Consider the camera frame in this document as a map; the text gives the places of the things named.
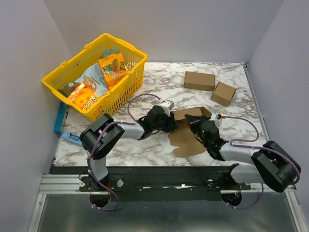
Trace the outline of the brown cardboard box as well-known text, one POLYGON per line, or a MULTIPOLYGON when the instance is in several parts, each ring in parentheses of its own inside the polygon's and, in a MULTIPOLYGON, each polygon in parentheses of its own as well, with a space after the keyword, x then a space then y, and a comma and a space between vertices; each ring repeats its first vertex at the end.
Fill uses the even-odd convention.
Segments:
POLYGON ((177 129, 168 135, 170 145, 176 146, 173 150, 175 156, 186 158, 206 151, 206 148, 195 138, 185 119, 185 114, 192 116, 211 116, 205 107, 194 107, 173 111, 177 129))

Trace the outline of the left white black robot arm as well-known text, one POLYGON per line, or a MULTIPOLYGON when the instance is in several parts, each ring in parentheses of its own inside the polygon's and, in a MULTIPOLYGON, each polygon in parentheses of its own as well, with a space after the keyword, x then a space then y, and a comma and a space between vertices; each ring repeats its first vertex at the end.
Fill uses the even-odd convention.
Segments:
POLYGON ((155 105, 146 116, 135 122, 113 119, 102 115, 80 135, 82 147, 89 153, 88 173, 92 177, 90 185, 97 191, 104 190, 108 175, 106 156, 120 139, 144 140, 156 131, 171 133, 177 129, 172 101, 155 105))

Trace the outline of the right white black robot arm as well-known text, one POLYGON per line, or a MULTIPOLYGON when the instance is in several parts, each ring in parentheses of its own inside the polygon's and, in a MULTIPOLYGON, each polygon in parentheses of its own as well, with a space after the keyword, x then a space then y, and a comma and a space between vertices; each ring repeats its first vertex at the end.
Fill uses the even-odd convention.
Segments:
POLYGON ((284 192, 289 185, 300 180, 300 166, 276 142, 267 141, 262 146, 256 146, 244 145, 244 139, 222 139, 219 127, 223 118, 221 114, 214 117, 185 115, 191 132, 213 159, 245 164, 237 165, 222 177, 225 188, 259 183, 276 192, 284 192))

